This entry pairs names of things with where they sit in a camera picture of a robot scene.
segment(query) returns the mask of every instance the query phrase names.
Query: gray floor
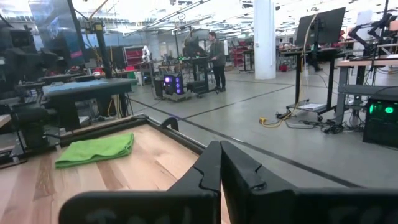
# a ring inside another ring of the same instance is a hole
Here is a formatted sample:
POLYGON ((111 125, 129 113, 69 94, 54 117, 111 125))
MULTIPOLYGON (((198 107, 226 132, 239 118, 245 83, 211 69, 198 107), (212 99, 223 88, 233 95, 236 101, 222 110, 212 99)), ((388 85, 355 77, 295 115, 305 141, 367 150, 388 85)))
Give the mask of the gray floor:
MULTIPOLYGON (((325 103, 328 67, 305 77, 302 98, 325 103)), ((338 70, 335 70, 337 81, 338 70)), ((137 86, 131 94, 134 111, 163 121, 175 116, 180 131, 202 144, 227 140, 266 168, 299 187, 396 187, 398 151, 362 142, 361 133, 328 135, 319 129, 265 128, 260 116, 275 121, 277 111, 294 102, 295 72, 277 73, 273 80, 255 80, 253 73, 227 72, 227 92, 209 93, 202 99, 173 103, 155 101, 149 86, 137 86)), ((379 74, 379 85, 396 85, 394 75, 379 74)), ((333 112, 324 115, 333 118, 333 112)), ((299 113, 288 120, 316 121, 313 113, 299 113)))

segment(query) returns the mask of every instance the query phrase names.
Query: column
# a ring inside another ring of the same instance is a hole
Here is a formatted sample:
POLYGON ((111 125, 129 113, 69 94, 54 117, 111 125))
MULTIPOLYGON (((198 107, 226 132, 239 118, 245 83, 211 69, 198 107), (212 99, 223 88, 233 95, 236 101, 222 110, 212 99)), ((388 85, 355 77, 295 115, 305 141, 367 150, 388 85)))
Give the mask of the column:
POLYGON ((274 0, 254 1, 254 59, 256 79, 276 76, 274 0))

